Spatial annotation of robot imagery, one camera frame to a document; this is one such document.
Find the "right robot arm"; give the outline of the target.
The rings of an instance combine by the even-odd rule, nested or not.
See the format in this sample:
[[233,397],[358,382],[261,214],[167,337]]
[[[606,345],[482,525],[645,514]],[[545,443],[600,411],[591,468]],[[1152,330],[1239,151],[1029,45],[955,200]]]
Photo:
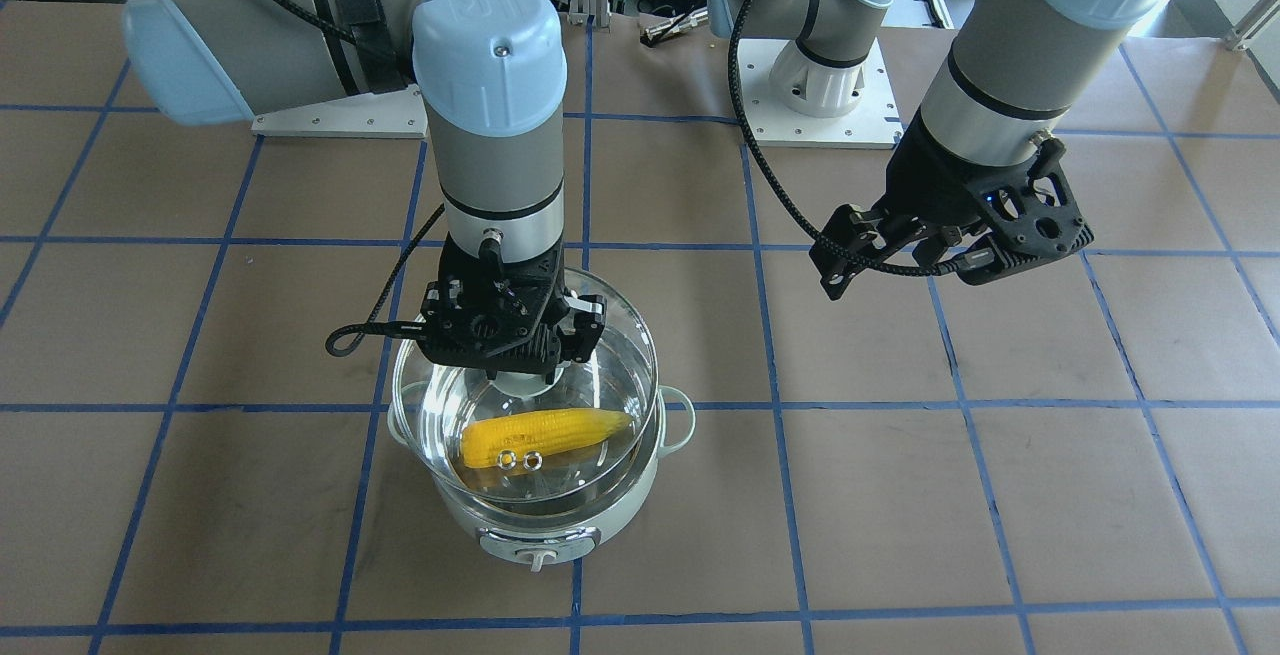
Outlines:
[[567,61],[550,0],[128,0],[125,49],[180,125],[250,122],[343,96],[416,87],[448,234],[417,321],[338,328],[412,342],[515,395],[590,358],[599,296],[564,281]]

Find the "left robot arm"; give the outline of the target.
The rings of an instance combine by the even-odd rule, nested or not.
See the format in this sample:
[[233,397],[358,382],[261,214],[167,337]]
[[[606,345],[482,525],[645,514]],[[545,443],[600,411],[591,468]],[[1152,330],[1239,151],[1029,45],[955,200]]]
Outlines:
[[892,0],[707,0],[730,40],[739,127],[783,207],[813,241],[820,287],[840,299],[873,269],[901,278],[955,272],[972,287],[1066,258],[1093,234],[1053,128],[1137,20],[1160,0],[975,0],[902,130],[886,191],[842,205],[817,228],[765,162],[745,111],[740,43],[781,38],[771,90],[805,116],[855,107],[858,73]]

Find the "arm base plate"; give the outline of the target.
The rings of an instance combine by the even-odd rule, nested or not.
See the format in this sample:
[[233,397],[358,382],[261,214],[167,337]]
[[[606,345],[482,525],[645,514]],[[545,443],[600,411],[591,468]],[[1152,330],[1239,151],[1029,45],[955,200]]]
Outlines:
[[855,67],[824,67],[792,41],[740,43],[742,107],[763,146],[895,148],[902,123],[881,43]]
[[358,93],[260,114],[250,128],[264,137],[425,139],[428,122],[420,91],[408,86],[393,93]]

